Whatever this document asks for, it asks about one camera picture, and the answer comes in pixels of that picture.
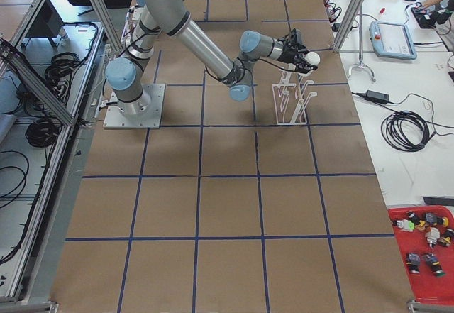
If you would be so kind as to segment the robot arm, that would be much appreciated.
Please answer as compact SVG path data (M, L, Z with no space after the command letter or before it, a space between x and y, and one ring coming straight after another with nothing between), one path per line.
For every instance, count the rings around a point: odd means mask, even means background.
M214 79L229 88L230 97L236 101L249 97L253 68L258 60L269 58L293 64L301 74L313 72L319 66L319 55L303 44L297 29L283 38L244 31L240 52L232 60L193 21L184 0L144 1L131 41L106 68L106 78L117 97L118 110L125 117L139 117L151 111L152 97L141 79L154 47L164 43L186 47L211 71Z

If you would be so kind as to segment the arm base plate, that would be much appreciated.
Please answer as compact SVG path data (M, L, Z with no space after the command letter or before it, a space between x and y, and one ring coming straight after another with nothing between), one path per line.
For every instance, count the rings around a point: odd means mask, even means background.
M106 129L159 129L162 118L162 106L165 97L165 84L145 84L141 97L131 103L117 99L112 92L104 118Z

